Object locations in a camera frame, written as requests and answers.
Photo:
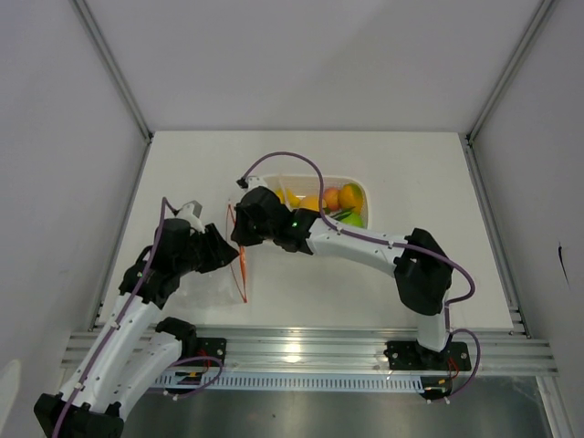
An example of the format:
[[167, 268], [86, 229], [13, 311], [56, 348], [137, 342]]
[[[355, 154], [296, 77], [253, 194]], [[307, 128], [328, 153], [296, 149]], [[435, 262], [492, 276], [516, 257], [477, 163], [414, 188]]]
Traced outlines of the clear orange zip top bag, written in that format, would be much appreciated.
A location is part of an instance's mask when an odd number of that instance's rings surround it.
[[178, 295], [185, 305], [198, 308], [220, 308], [248, 303], [245, 250], [218, 270], [192, 272], [181, 280]]

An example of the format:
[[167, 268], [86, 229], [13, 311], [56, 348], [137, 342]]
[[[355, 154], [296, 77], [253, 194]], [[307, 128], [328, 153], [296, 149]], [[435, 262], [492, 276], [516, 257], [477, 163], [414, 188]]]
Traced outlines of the green leafy vegetable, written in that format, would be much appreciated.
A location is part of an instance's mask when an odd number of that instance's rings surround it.
[[336, 212], [328, 212], [327, 216], [338, 220], [340, 217], [351, 215], [353, 213], [353, 210], [354, 210], [353, 207], [344, 208], [344, 209], [340, 209]]

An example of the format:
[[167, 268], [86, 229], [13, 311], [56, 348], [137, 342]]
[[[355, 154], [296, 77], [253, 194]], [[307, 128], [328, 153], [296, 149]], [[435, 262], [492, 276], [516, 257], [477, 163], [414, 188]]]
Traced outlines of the green yellow mango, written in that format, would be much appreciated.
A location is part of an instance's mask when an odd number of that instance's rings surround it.
[[339, 189], [340, 208], [353, 207], [354, 213], [360, 213], [364, 204], [364, 196], [361, 188], [356, 183], [347, 183]]

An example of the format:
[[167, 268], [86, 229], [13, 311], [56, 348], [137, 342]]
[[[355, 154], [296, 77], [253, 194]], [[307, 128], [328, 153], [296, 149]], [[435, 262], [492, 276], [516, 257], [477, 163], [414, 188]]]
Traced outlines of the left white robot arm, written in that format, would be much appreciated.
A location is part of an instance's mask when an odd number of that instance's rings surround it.
[[228, 266], [238, 256], [214, 224], [195, 230], [185, 219], [159, 223], [120, 283], [107, 324], [55, 395], [43, 393], [34, 414], [47, 437], [119, 437], [138, 399], [175, 365], [223, 363], [201, 353], [195, 325], [161, 318], [183, 276]]

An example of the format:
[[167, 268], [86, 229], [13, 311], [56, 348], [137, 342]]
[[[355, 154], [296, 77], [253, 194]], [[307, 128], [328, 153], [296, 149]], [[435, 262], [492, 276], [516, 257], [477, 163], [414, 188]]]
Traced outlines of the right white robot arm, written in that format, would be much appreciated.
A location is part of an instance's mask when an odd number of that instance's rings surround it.
[[240, 246], [271, 241], [289, 253], [335, 256], [392, 277], [402, 304], [417, 315], [418, 361], [437, 368], [450, 355], [444, 304], [454, 268], [432, 235], [416, 228], [387, 235], [343, 224], [304, 208], [288, 209], [266, 187], [248, 190], [235, 205], [232, 239]]

